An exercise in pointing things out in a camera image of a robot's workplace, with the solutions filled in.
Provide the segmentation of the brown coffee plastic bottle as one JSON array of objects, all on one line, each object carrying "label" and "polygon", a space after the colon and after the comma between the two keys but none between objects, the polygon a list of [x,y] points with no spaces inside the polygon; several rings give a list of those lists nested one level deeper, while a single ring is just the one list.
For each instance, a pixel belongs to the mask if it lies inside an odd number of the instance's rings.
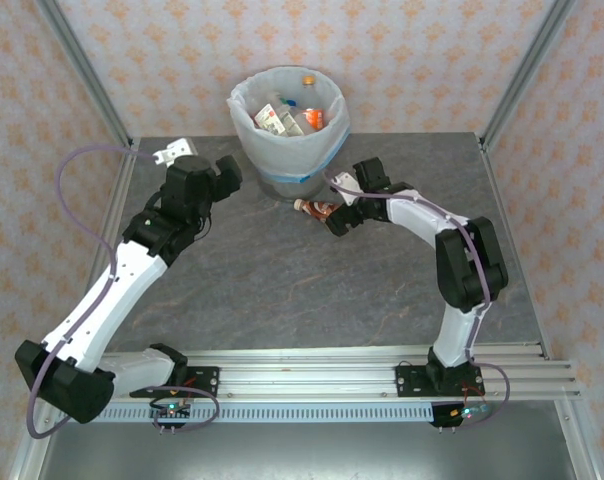
[{"label": "brown coffee plastic bottle", "polygon": [[339,208],[339,205],[323,201],[296,199],[293,203],[293,208],[325,223],[330,215]]}]

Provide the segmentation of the small red white carton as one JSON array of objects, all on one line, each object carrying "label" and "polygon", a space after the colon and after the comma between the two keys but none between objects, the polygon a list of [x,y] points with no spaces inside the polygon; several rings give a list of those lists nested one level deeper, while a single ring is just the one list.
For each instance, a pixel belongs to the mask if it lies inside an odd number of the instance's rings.
[{"label": "small red white carton", "polygon": [[286,127],[270,103],[262,107],[253,120],[261,130],[280,137],[288,136]]}]

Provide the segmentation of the white green-label plastic bottle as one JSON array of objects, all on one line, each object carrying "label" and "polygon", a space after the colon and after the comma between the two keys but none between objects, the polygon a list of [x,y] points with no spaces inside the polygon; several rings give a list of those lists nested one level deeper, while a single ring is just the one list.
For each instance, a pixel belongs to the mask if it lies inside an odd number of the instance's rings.
[{"label": "white green-label plastic bottle", "polygon": [[284,112],[281,116],[281,122],[285,127],[286,134],[288,137],[305,136],[306,133],[297,123],[295,118],[289,113]]}]

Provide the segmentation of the orange-label clear soda bottle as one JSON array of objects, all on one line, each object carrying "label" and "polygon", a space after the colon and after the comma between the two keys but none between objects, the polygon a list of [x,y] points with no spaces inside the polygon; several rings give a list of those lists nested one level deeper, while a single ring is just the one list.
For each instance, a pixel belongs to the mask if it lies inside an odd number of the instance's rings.
[{"label": "orange-label clear soda bottle", "polygon": [[302,109],[307,122],[314,130],[319,131],[324,128],[324,103],[314,75],[305,75],[302,78],[302,90],[298,106]]}]

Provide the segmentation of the round metal bin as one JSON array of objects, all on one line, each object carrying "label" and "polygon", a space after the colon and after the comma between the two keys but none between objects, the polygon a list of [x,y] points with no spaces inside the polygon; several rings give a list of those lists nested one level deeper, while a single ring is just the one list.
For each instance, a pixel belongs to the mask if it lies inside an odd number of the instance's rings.
[{"label": "round metal bin", "polygon": [[320,170],[306,172],[274,165],[256,166],[256,170],[261,190],[276,200],[308,200],[320,193],[325,186]]}]

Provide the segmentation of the white lined trash bin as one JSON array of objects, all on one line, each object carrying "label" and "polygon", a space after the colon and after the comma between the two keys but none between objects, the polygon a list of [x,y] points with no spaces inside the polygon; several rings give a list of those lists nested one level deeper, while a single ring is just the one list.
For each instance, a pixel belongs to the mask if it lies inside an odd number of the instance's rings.
[{"label": "white lined trash bin", "polygon": [[[323,128],[309,135],[277,135],[257,124],[258,112],[279,94],[295,102],[294,113],[310,108],[323,113]],[[281,183],[304,183],[325,168],[350,133],[350,117],[340,88],[323,73],[301,66],[259,72],[236,85],[227,99],[241,145],[265,177]]]}]

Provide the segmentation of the aluminium table edge rail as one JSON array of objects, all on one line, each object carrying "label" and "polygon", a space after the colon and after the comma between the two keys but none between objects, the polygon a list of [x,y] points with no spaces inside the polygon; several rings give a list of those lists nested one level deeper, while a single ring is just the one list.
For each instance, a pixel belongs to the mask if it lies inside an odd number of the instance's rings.
[{"label": "aluminium table edge rail", "polygon": [[488,178],[489,178],[489,182],[491,184],[491,188],[493,191],[493,194],[495,196],[496,199],[496,203],[498,206],[498,209],[500,211],[500,216],[502,219],[502,222],[505,226],[505,231],[506,231],[506,235],[508,238],[508,242],[510,245],[510,251],[512,253],[512,256],[514,258],[514,262],[515,262],[515,266],[516,266],[516,270],[518,271],[518,274],[522,280],[522,283],[524,285],[524,289],[526,290],[526,295],[528,298],[529,303],[531,304],[531,308],[533,310],[533,317],[536,320],[536,325],[539,331],[539,341],[538,344],[541,347],[541,351],[542,351],[542,356],[546,361],[550,361],[553,359],[553,353],[549,351],[548,348],[548,338],[544,329],[544,326],[542,325],[542,323],[540,322],[538,316],[537,316],[537,310],[536,310],[536,306],[535,306],[535,300],[531,294],[531,289],[530,289],[530,285],[529,285],[529,280],[527,278],[526,273],[524,272],[523,268],[522,268],[522,264],[519,258],[519,254],[517,251],[517,246],[513,237],[513,232],[511,229],[511,224],[509,222],[509,218],[507,215],[507,211],[505,208],[505,204],[502,200],[502,196],[501,196],[501,192],[499,189],[499,185],[498,185],[498,181],[497,181],[497,177],[496,174],[494,172],[493,166],[491,164],[490,161],[490,157],[489,157],[489,152],[488,152],[488,146],[484,140],[483,137],[476,135],[476,139],[477,139],[477,143],[478,143],[478,148],[480,151],[480,155],[482,157]]},{"label": "aluminium table edge rail", "polygon": [[[124,154],[121,159],[118,174],[115,178],[107,209],[103,218],[101,236],[112,248],[115,248],[117,245],[120,221],[122,219],[134,166],[135,156],[132,154]],[[90,269],[86,291],[91,289],[95,281],[108,266],[108,263],[108,253],[101,246],[101,244],[98,244],[93,264]]]}]

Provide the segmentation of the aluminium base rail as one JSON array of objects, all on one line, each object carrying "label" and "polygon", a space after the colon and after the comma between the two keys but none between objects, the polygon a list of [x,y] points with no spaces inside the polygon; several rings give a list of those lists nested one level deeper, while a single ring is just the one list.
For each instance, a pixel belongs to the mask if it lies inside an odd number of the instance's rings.
[{"label": "aluminium base rail", "polygon": [[[427,348],[368,346],[190,351],[189,362],[220,369],[218,397],[225,401],[395,402],[395,368],[422,365]],[[571,363],[550,360],[538,344],[497,343],[475,347],[475,360],[502,367],[510,398],[578,400],[583,389]]]}]

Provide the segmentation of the aluminium frame post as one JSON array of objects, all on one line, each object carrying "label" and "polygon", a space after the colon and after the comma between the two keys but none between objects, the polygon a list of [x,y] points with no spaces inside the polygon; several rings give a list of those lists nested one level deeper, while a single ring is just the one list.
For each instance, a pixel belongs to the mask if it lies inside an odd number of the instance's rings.
[{"label": "aluminium frame post", "polygon": [[556,36],[571,13],[576,0],[553,0],[550,10],[542,21],[528,50],[501,97],[484,133],[478,137],[484,153],[489,153],[499,141],[502,130],[536,75]]},{"label": "aluminium frame post", "polygon": [[132,138],[128,134],[106,88],[94,69],[88,54],[82,47],[59,1],[35,0],[35,3],[57,37],[112,136],[118,144],[131,146]]}]

